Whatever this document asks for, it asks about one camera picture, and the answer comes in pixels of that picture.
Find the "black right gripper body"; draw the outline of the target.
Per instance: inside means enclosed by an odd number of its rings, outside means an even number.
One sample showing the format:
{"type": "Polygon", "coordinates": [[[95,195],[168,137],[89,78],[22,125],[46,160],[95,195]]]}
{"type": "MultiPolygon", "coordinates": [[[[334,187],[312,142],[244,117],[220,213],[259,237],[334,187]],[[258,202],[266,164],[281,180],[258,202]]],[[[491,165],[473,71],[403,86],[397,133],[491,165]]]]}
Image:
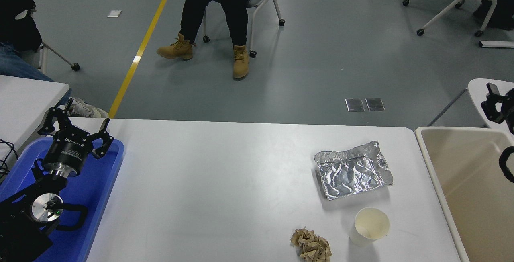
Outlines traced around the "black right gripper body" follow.
{"type": "Polygon", "coordinates": [[[507,92],[507,127],[514,134],[514,89],[507,92]]]}

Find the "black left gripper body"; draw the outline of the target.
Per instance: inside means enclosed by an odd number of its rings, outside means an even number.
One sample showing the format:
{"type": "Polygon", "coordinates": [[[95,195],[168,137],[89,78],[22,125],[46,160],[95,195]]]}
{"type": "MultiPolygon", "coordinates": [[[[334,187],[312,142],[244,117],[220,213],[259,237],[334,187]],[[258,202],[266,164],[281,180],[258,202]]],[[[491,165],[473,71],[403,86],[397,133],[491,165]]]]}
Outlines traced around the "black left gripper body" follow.
{"type": "Polygon", "coordinates": [[[88,132],[81,129],[62,129],[54,135],[42,167],[50,171],[59,165],[65,165],[72,172],[81,172],[90,152],[92,139],[88,132]]]}

